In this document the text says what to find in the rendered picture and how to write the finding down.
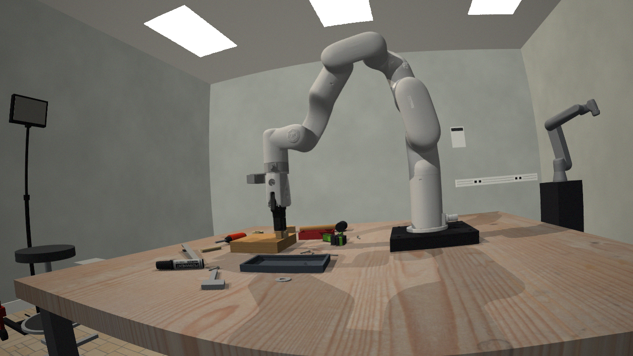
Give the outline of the red-handled screwdriver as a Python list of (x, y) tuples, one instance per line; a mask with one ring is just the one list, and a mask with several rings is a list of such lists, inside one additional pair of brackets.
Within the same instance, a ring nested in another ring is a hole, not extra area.
[(225, 240), (215, 241), (214, 243), (220, 243), (220, 242), (230, 243), (230, 241), (234, 241), (234, 240), (239, 239), (241, 237), (246, 237), (246, 233), (232, 234), (232, 235), (229, 235), (229, 236), (225, 237)]

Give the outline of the red open-top tray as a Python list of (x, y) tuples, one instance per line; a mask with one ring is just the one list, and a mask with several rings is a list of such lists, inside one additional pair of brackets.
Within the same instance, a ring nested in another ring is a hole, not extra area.
[(322, 233), (334, 234), (334, 228), (328, 229), (317, 229), (317, 230), (303, 230), (298, 233), (299, 240), (309, 240), (309, 239), (323, 239)]

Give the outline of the light brown wooden board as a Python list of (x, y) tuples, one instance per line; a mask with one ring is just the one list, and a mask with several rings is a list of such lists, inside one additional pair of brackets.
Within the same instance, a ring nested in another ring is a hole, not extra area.
[(255, 233), (230, 241), (230, 252), (236, 253), (280, 253), (297, 243), (296, 233), (283, 231), (283, 238), (276, 239), (275, 233)]

